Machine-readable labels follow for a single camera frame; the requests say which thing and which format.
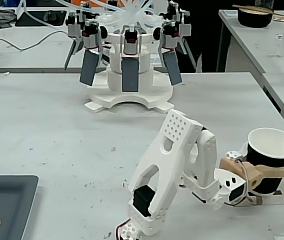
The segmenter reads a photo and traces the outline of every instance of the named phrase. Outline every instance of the paper cup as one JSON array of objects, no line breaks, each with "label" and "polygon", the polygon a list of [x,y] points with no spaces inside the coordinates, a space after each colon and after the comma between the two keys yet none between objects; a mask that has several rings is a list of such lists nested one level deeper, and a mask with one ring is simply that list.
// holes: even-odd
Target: paper cup
[{"label": "paper cup", "polygon": [[[284,131],[275,128],[257,128],[248,134],[246,160],[252,165],[272,168],[284,167]],[[282,178],[265,178],[252,193],[257,196],[272,196]]]}]

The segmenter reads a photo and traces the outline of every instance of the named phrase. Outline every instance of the circular base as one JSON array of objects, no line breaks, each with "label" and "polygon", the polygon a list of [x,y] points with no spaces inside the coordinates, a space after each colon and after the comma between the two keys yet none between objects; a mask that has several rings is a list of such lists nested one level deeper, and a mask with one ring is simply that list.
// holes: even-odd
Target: circular base
[{"label": "circular base", "polygon": [[134,102],[146,106],[148,109],[157,108],[166,113],[174,106],[167,101],[173,94],[173,87],[167,75],[154,71],[153,86],[148,92],[117,92],[109,89],[107,72],[95,75],[92,86],[88,86],[88,96],[92,100],[86,104],[91,112],[99,112],[104,108],[110,109],[114,105]]},{"label": "circular base", "polygon": [[258,193],[254,190],[251,190],[250,192],[253,193],[255,196],[258,196],[258,197],[271,197],[274,194],[274,192],[268,193],[268,194],[263,194],[263,193]]}]

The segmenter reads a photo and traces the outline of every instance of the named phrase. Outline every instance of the cable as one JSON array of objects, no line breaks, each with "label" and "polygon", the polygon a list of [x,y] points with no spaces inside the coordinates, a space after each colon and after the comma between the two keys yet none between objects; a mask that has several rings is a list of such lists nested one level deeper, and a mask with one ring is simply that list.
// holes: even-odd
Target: cable
[{"label": "cable", "polygon": [[247,171],[247,168],[246,166],[243,164],[243,162],[238,159],[238,160],[235,160],[234,161],[235,163],[240,163],[241,164],[241,168],[243,169],[244,171],[244,174],[245,174],[245,181],[246,181],[246,185],[245,185],[245,194],[242,195],[242,198],[240,199],[240,201],[238,201],[237,203],[234,203],[234,204],[229,204],[229,203],[224,203],[225,205],[228,205],[228,206],[237,206],[239,205],[240,203],[242,203],[248,196],[248,193],[249,193],[249,176],[248,176],[248,171]]},{"label": "cable", "polygon": [[128,222],[131,221],[131,218],[129,218],[128,220],[126,220],[125,222],[121,223],[120,225],[118,225],[115,229],[115,238],[116,240],[120,240],[119,238],[119,229],[122,228],[124,225],[126,225]]},{"label": "cable", "polygon": [[3,39],[3,38],[0,38],[0,41],[3,41],[3,42],[5,42],[5,43],[9,44],[10,46],[12,46],[13,48],[15,48],[15,49],[17,49],[17,50],[23,52],[23,51],[32,49],[32,48],[34,48],[34,47],[40,45],[43,41],[45,41],[46,39],[48,39],[49,37],[51,37],[52,35],[57,34],[57,33],[64,33],[64,34],[65,34],[64,31],[54,31],[54,32],[52,32],[52,33],[46,35],[44,38],[42,38],[42,39],[41,39],[39,42],[37,42],[36,44],[34,44],[34,45],[32,45],[32,46],[28,46],[28,47],[26,47],[26,48],[19,48],[18,46],[14,45],[13,43],[11,43],[11,42],[9,42],[8,40],[5,40],[5,39]]}]

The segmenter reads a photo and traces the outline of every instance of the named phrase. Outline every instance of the black plastic tray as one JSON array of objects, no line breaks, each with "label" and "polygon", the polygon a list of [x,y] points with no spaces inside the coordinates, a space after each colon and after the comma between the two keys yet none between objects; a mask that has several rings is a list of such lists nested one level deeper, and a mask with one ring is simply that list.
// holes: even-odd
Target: black plastic tray
[{"label": "black plastic tray", "polygon": [[0,175],[0,240],[22,239],[38,182],[34,175]]},{"label": "black plastic tray", "polygon": [[[40,19],[44,21],[44,15],[48,11],[28,11],[29,14],[31,14],[33,17]],[[56,20],[53,22],[48,22],[49,24],[53,26],[62,26],[64,24],[67,11],[59,10],[59,11],[51,11],[52,13],[56,14]],[[19,17],[19,19],[15,23],[16,27],[43,27],[44,24],[35,21],[31,17],[29,17],[25,12],[22,13],[22,15]]]}]

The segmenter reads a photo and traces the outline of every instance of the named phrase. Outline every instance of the hole pattern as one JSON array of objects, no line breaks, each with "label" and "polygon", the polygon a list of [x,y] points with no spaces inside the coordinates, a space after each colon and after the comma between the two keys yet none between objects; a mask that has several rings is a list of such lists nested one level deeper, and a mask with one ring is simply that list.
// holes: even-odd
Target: hole pattern
[{"label": "hole pattern", "polygon": [[182,136],[183,131],[185,130],[183,126],[186,125],[186,121],[181,119],[179,116],[172,114],[168,124],[166,125],[166,128],[164,129],[164,132],[171,136],[171,138],[174,140],[178,141],[179,137]]}]

